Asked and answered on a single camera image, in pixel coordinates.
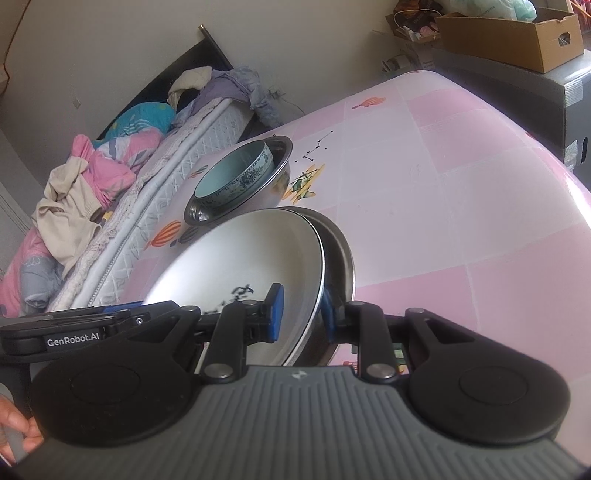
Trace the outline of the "person left hand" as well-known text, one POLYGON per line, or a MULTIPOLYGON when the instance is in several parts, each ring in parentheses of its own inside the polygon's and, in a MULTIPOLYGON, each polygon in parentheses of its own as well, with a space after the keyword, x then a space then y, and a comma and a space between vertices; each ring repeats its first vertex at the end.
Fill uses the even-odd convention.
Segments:
POLYGON ((14 405, 14 403, 1 396, 1 457, 9 464, 16 462, 15 451, 10 446, 5 429, 10 428, 19 432, 22 436, 21 448, 25 453, 31 453, 44 442, 34 417, 26 418, 14 405))

